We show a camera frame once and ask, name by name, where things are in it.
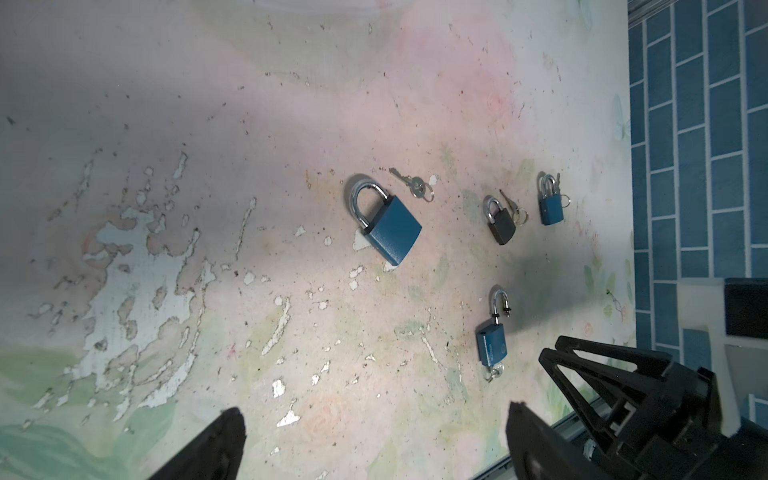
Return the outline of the black padlock with keys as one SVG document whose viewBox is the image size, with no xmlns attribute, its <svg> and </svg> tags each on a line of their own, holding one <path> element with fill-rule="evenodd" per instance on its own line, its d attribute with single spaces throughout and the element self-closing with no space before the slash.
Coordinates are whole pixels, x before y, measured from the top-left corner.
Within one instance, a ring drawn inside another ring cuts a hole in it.
<svg viewBox="0 0 768 480">
<path fill-rule="evenodd" d="M 504 207 L 498 198 L 488 195 L 483 202 L 483 213 L 494 239 L 503 246 L 514 237 L 519 227 L 528 222 L 529 214 L 502 190 L 499 190 L 499 194 L 507 202 L 507 206 Z"/>
</svg>

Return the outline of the blue padlock with key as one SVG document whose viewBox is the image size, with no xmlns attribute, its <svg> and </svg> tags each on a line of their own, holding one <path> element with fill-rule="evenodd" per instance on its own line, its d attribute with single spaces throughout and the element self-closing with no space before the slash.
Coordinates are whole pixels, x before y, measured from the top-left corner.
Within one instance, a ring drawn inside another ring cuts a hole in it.
<svg viewBox="0 0 768 480">
<path fill-rule="evenodd" d="M 499 285 L 489 294 L 490 319 L 476 330 L 478 357 L 486 369 L 486 381 L 492 382 L 504 372 L 503 360 L 508 350 L 501 317 L 509 318 L 511 307 L 507 292 Z"/>
</svg>

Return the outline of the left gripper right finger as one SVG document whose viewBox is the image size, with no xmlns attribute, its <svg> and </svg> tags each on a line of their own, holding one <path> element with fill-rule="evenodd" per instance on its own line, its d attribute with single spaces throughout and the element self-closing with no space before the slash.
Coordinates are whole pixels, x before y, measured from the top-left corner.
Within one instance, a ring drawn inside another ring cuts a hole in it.
<svg viewBox="0 0 768 480">
<path fill-rule="evenodd" d="M 510 403 L 505 432 L 517 479 L 600 478 L 600 469 L 525 403 Z"/>
</svg>

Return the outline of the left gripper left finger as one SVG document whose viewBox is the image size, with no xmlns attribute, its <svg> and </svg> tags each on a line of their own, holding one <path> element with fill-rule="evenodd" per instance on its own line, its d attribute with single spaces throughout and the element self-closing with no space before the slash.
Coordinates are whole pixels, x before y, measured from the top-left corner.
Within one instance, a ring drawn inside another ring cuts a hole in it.
<svg viewBox="0 0 768 480">
<path fill-rule="evenodd" d="M 235 480 L 246 438 L 244 416 L 237 407 L 229 408 L 150 479 Z"/>
</svg>

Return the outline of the padlock silver key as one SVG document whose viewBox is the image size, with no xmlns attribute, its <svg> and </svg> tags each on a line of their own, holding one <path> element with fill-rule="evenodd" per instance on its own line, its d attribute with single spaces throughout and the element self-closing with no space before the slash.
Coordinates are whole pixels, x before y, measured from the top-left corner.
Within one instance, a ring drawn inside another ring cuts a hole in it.
<svg viewBox="0 0 768 480">
<path fill-rule="evenodd" d="M 421 177 L 402 175 L 394 167 L 389 168 L 388 171 L 390 174 L 406 184 L 413 197 L 422 199 L 426 202 L 432 202 L 434 200 L 434 191 L 432 186 L 425 182 Z"/>
</svg>

